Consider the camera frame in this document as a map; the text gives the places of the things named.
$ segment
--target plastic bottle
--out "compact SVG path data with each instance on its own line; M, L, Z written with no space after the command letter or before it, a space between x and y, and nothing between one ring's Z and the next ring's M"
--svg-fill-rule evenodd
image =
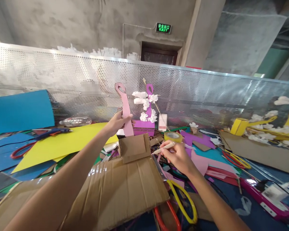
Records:
M65 120L61 120L59 124L64 125L65 127L79 127L85 126L92 123L92 119L90 117L73 117L66 118Z

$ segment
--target person's hand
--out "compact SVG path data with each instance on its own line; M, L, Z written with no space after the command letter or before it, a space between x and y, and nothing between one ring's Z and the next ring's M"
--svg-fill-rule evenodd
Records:
M190 157L187 155L185 151L185 147L183 143L177 143L175 146L170 148L173 152L168 151L163 148L165 145L171 143L173 141L167 140L161 144L160 148L162 149L162 155L167 158L168 163L172 163L180 172L185 175L189 175L196 168Z
M106 124L106 126L104 127L104 130L110 135L110 136L114 136L117 131L121 128L124 128L124 124L126 122L128 122L129 120L131 120L133 117L133 114L130 114L128 117L126 118L122 118L122 111L117 112L112 118L111 120Z

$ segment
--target yellow paper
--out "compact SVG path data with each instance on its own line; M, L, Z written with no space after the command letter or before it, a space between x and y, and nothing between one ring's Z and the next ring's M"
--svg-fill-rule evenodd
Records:
M97 123L76 127L72 128L73 131L70 133L57 134L37 141L12 173L80 151L106 124ZM118 137L114 135L106 144L116 141Z
M64 157L66 157L66 156L62 156L62 157L58 157L58 158L55 158L55 159L53 159L53 161L55 161L55 162L59 162L60 160L62 160Z

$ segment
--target tape roll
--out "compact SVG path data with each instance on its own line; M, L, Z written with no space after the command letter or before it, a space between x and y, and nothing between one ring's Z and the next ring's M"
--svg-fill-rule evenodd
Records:
M177 143L181 143L183 140L183 136L179 133L175 132L165 132L164 133L164 139L165 140L172 140Z

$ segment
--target exit sign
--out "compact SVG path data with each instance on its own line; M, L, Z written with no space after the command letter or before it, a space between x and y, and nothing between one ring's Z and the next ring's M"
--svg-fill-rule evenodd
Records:
M164 23L157 23L156 32L162 32L162 33L170 34L170 31L171 31L171 25L167 25Z

